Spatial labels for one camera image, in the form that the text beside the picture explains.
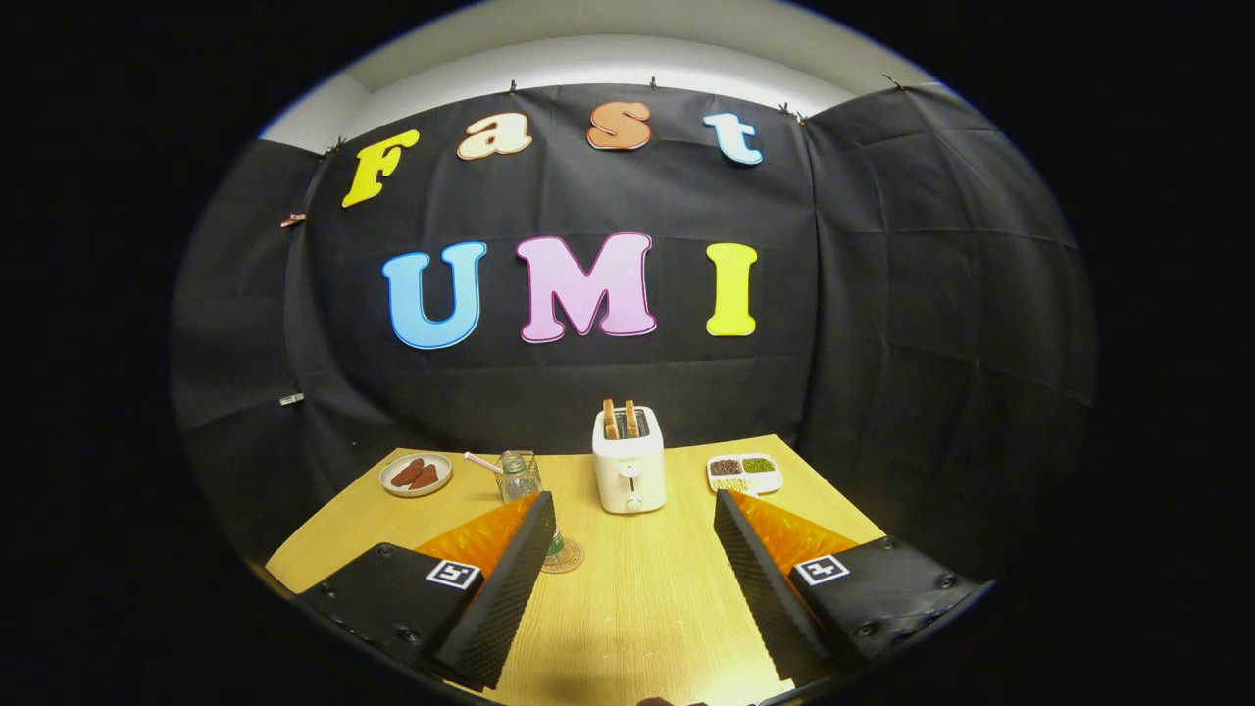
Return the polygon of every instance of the yellow letter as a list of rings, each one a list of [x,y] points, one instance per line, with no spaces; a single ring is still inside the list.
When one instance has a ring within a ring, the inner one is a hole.
[[[353,176],[353,186],[344,197],[344,207],[361,203],[366,198],[373,198],[384,189],[383,184],[375,181],[375,174],[388,176],[393,173],[400,163],[400,148],[413,147],[418,142],[418,130],[410,129],[389,137],[383,142],[376,142],[369,147],[363,147],[358,152],[358,173]]]
[[[749,335],[754,317],[749,315],[749,265],[758,252],[737,242],[715,242],[707,247],[714,261],[714,315],[707,320],[710,335]]]

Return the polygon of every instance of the toaster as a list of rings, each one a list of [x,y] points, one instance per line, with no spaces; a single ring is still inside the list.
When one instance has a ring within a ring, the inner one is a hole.
[[[607,513],[626,515],[658,510],[666,503],[663,430],[649,408],[635,408],[640,435],[628,438],[626,410],[614,409],[619,439],[606,439],[606,413],[592,423],[592,463],[597,493]]]

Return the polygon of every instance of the plate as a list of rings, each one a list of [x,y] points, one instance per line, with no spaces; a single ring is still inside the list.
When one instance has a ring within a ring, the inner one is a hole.
[[[745,459],[767,459],[773,466],[776,466],[776,470],[747,474],[742,466],[742,461]],[[715,461],[735,461],[740,470],[735,474],[715,475],[710,469]],[[784,474],[781,473],[779,468],[781,465],[776,463],[776,459],[772,459],[767,454],[724,454],[722,456],[712,456],[707,460],[707,483],[710,484],[710,490],[718,493],[715,482],[719,479],[744,480],[745,487],[749,489],[749,493],[745,495],[753,495],[757,498],[761,493],[776,493],[784,487]]]
[[[404,472],[405,466],[408,466],[410,461],[419,458],[435,466],[435,483],[419,488],[418,490],[393,487],[392,479],[397,478],[397,474]],[[444,488],[444,484],[449,483],[449,477],[452,475],[453,465],[449,464],[448,459],[441,456],[439,454],[407,454],[405,456],[402,456],[400,459],[397,459],[384,466],[384,470],[379,473],[379,485],[384,487],[384,490],[397,495],[398,498],[422,498]]]

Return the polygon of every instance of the pink letter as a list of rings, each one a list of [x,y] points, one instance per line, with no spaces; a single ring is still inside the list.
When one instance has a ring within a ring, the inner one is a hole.
[[[609,298],[610,312],[601,319],[609,335],[641,335],[658,320],[645,298],[645,251],[654,241],[643,232],[616,232],[606,238],[585,273],[561,237],[541,236],[518,243],[518,256],[527,260],[531,320],[523,326],[527,342],[548,342],[566,330],[553,315],[553,300],[562,305],[580,335],[592,329],[592,316]]]

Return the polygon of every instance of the ceiling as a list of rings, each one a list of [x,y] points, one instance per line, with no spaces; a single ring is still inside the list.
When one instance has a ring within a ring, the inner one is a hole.
[[[369,92],[457,59],[592,34],[663,36],[735,49],[853,94],[935,78],[804,8],[769,0],[488,0],[410,31],[345,73]]]

